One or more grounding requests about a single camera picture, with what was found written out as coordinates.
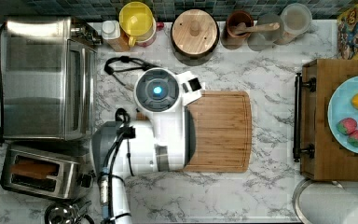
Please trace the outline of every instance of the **toaster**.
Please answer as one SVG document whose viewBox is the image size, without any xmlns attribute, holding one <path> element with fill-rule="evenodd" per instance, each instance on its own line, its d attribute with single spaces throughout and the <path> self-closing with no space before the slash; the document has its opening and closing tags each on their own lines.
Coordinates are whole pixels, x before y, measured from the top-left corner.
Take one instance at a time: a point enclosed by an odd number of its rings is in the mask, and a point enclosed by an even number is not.
<svg viewBox="0 0 358 224">
<path fill-rule="evenodd" d="M 92 187 L 90 154 L 78 143 L 16 142 L 7 148 L 3 189 L 55 201 L 85 196 Z"/>
</svg>

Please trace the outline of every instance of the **wooden cutting board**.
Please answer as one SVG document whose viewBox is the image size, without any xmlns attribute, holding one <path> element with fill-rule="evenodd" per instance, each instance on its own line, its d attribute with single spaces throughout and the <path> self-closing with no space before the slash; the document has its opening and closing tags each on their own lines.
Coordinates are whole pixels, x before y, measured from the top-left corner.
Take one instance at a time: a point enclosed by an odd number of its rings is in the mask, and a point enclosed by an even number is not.
<svg viewBox="0 0 358 224">
<path fill-rule="evenodd" d="M 188 106 L 196 151 L 186 172 L 245 172 L 252 149 L 252 114 L 244 91 L 204 91 Z"/>
</svg>

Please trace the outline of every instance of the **bottle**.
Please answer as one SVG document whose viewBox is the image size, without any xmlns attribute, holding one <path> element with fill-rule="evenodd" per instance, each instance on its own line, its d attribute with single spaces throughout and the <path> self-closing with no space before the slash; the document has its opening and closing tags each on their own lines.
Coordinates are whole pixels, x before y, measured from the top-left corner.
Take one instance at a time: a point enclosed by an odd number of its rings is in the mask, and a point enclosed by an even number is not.
<svg viewBox="0 0 358 224">
<path fill-rule="evenodd" d="M 104 21 L 102 29 L 103 40 L 116 52 L 129 51 L 129 38 L 121 29 L 118 21 Z"/>
</svg>

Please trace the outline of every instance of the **utensil holder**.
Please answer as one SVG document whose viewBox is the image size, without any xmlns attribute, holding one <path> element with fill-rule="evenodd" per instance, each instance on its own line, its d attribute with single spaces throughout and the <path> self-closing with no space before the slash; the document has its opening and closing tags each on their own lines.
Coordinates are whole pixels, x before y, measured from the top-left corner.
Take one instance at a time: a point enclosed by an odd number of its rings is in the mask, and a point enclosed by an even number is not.
<svg viewBox="0 0 358 224">
<path fill-rule="evenodd" d="M 221 42 L 226 49 L 237 49 L 249 37 L 250 33 L 242 35 L 234 35 L 232 26 L 236 27 L 240 22 L 245 22 L 246 27 L 254 26 L 252 16 L 243 10 L 234 11 L 226 20 L 225 28 L 223 29 Z"/>
</svg>

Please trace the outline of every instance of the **wooden canister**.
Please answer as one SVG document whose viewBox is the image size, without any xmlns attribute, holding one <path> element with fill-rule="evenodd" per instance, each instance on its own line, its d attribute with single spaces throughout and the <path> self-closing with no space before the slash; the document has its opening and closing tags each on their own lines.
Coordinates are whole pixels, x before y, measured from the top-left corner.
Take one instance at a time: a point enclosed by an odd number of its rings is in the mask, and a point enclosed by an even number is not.
<svg viewBox="0 0 358 224">
<path fill-rule="evenodd" d="M 175 57 L 186 65 L 206 63 L 219 42 L 219 27 L 207 12 L 190 9 L 172 24 L 171 43 Z"/>
</svg>

